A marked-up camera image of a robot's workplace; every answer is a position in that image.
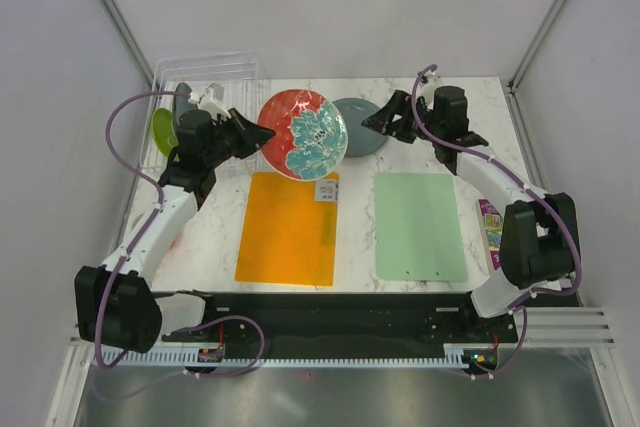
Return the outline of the lime green plate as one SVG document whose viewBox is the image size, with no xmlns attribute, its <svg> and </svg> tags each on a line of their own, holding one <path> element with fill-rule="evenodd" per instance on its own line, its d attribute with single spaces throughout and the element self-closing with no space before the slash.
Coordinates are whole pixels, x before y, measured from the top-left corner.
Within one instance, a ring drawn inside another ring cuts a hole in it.
<svg viewBox="0 0 640 427">
<path fill-rule="evenodd" d="M 170 110 L 159 108 L 154 111 L 151 119 L 151 133 L 156 147 L 165 157 L 168 157 L 178 146 L 174 117 Z"/>
</svg>

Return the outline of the dark teal branch plate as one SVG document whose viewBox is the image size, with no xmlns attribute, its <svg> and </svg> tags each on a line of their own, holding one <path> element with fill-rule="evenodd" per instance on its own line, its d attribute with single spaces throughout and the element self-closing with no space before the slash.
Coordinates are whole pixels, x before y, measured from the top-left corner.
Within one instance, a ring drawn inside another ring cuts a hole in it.
<svg viewBox="0 0 640 427">
<path fill-rule="evenodd" d="M 178 125 L 181 117 L 187 112 L 195 110 L 196 106 L 189 101 L 192 89 L 187 83 L 178 83 L 175 92 L 176 95 L 172 101 L 172 114 L 174 123 Z"/>
</svg>

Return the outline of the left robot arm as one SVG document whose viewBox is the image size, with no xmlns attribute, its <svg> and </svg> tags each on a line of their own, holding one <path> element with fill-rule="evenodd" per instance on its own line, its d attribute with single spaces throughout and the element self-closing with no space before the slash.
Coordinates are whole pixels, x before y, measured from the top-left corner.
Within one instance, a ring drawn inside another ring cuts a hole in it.
<svg viewBox="0 0 640 427">
<path fill-rule="evenodd" d="M 198 340 L 219 329 L 219 316 L 193 294 L 155 297 L 151 284 L 175 239 L 216 183 L 215 170 L 232 157 L 244 159 L 265 146 L 274 130 L 236 110 L 211 116 L 185 113 L 177 144 L 157 183 L 157 201 L 100 266 L 84 266 L 74 288 L 79 334 L 96 347 L 148 352 L 162 335 L 185 328 Z"/>
</svg>

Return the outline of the red floral plate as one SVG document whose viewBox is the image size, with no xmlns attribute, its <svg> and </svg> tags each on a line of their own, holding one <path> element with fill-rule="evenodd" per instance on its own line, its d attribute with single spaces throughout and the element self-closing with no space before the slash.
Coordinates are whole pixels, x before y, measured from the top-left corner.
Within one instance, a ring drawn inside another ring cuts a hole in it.
<svg viewBox="0 0 640 427">
<path fill-rule="evenodd" d="M 262 155 L 276 172 L 299 181 L 316 181 L 336 170 L 348 147 L 345 120 L 322 94 L 287 89 L 263 105 L 258 125 L 275 132 Z"/>
</svg>

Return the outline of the grey-blue plate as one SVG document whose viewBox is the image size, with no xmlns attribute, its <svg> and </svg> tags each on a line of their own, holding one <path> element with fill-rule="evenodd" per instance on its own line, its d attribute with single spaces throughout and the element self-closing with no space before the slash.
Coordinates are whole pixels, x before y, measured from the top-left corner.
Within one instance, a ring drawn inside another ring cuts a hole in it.
<svg viewBox="0 0 640 427">
<path fill-rule="evenodd" d="M 362 126 L 362 122 L 375 114 L 379 107 L 365 99 L 343 97 L 334 105 L 342 115 L 347 127 L 348 146 L 345 156 L 359 158 L 374 154 L 387 142 L 387 138 Z"/>
</svg>

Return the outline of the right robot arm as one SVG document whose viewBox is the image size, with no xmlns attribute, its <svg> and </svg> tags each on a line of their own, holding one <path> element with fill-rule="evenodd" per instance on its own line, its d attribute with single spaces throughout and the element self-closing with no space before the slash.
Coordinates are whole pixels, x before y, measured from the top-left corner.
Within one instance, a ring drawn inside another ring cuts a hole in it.
<svg viewBox="0 0 640 427">
<path fill-rule="evenodd" d="M 433 101 L 397 90 L 363 127 L 411 144 L 432 143 L 435 157 L 453 175 L 478 190 L 499 212 L 503 230 L 498 271 L 470 294 L 472 307 L 458 315 L 467 339 L 483 339 L 494 317 L 513 312 L 526 299 L 552 294 L 549 283 L 567 278 L 570 296 L 579 288 L 583 267 L 576 207 L 565 194 L 550 194 L 523 180 L 502 162 L 480 134 L 469 128 L 468 101 L 462 88 L 433 89 Z"/>
</svg>

